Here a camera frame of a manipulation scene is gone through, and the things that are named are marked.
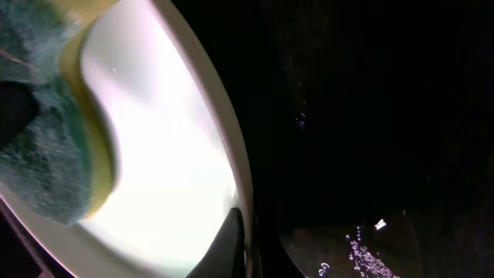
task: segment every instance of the white plastic surface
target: white plastic surface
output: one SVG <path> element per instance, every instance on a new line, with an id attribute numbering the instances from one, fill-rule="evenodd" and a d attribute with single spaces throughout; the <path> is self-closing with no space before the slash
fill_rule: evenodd
<path id="1" fill-rule="evenodd" d="M 193 32 L 169 1 L 159 3 L 119 2 L 83 48 L 83 78 L 118 161 L 102 209 L 66 228 L 0 185 L 23 225 L 75 276 L 185 276 L 234 206 L 250 245 L 252 185 L 235 113 Z"/>

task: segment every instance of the black object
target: black object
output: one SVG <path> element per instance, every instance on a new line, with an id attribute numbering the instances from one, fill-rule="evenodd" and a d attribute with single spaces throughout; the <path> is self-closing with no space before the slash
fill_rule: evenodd
<path id="1" fill-rule="evenodd" d="M 48 278 L 73 278 L 39 245 L 1 199 L 0 239 L 3 251 L 0 277 L 37 277 L 43 272 Z"/>
<path id="2" fill-rule="evenodd" d="M 38 115 L 39 105 L 28 85 L 0 82 L 0 150 Z"/>
<path id="3" fill-rule="evenodd" d="M 259 219 L 255 234 L 262 278 L 305 278 L 286 253 L 272 223 Z"/>
<path id="4" fill-rule="evenodd" d="M 208 252 L 187 278 L 245 277 L 244 238 L 242 213 L 232 208 Z"/>

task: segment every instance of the dark background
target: dark background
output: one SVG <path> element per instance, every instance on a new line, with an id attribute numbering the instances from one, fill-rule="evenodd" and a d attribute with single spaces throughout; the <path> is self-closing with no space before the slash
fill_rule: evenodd
<path id="1" fill-rule="evenodd" d="M 0 213 L 0 239 L 2 239 L 1 277 L 37 277 L 41 274 L 34 259 Z"/>
<path id="2" fill-rule="evenodd" d="M 385 218 L 366 245 L 397 275 L 492 275 L 490 2 L 174 3 L 235 108 L 256 213 L 304 274 Z"/>

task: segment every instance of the sponge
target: sponge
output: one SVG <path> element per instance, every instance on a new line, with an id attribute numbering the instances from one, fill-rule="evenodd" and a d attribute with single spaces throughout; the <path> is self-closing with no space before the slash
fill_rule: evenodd
<path id="1" fill-rule="evenodd" d="M 65 225 L 90 217 L 113 185 L 110 141 L 78 61 L 90 23 L 114 2 L 0 1 L 0 81 L 29 86 L 39 109 L 0 150 L 0 181 Z"/>

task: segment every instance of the sponge edge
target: sponge edge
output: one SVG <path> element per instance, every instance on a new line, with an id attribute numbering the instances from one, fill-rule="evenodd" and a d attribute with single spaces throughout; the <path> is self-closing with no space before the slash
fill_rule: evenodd
<path id="1" fill-rule="evenodd" d="M 108 138 L 80 77 L 85 32 L 73 37 L 70 29 L 77 28 L 67 27 L 43 3 L 48 2 L 0 2 L 2 25 L 10 30 L 0 35 L 0 49 L 11 42 L 22 46 L 16 60 L 0 56 L 0 68 L 30 72 L 0 71 L 0 80 L 28 83 L 39 102 L 39 116 L 0 151 L 0 181 L 35 212 L 70 225 L 91 216 L 107 199 L 113 167 Z"/>
<path id="2" fill-rule="evenodd" d="M 82 32 L 66 45 L 66 48 L 60 56 L 59 68 L 61 69 L 67 82 L 73 91 L 73 96 L 79 104 L 80 111 L 86 119 L 84 127 L 86 138 L 91 146 L 92 164 L 91 164 L 91 196 L 89 208 L 84 218 L 91 217 L 97 212 L 108 195 L 111 193 L 114 182 L 114 171 L 111 155 L 111 142 L 105 132 L 104 124 L 98 116 L 96 105 L 91 98 L 90 90 L 83 82 L 80 73 L 80 53 L 82 51 L 83 40 L 86 38 L 90 26 L 87 26 Z"/>

